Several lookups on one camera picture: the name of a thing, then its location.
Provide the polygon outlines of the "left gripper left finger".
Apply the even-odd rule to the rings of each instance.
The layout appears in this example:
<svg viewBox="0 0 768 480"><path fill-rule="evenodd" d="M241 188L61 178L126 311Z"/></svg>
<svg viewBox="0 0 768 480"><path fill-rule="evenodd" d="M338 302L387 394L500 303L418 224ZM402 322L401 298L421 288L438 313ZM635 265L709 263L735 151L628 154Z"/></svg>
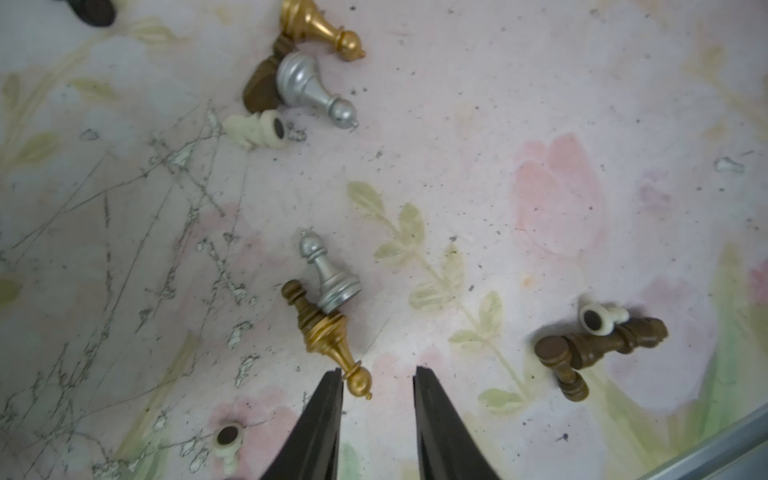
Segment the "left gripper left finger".
<svg viewBox="0 0 768 480"><path fill-rule="evenodd" d="M340 369L323 375L262 479L337 478L343 387Z"/></svg>

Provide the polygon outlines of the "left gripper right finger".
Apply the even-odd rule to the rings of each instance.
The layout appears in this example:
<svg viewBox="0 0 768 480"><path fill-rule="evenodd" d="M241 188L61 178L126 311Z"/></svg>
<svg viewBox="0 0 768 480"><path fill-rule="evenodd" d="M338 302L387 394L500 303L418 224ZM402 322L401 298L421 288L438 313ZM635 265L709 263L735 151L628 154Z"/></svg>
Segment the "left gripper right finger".
<svg viewBox="0 0 768 480"><path fill-rule="evenodd" d="M499 479L432 369L416 367L413 391L420 477Z"/></svg>

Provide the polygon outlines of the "black pawn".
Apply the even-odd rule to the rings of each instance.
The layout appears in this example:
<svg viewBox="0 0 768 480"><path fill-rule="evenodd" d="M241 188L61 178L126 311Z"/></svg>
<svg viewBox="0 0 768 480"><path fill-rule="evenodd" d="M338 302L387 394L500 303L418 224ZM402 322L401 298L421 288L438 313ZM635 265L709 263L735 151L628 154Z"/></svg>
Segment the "black pawn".
<svg viewBox="0 0 768 480"><path fill-rule="evenodd" d="M117 10L112 0L66 0L75 16L85 24L106 28L114 24Z"/></svg>

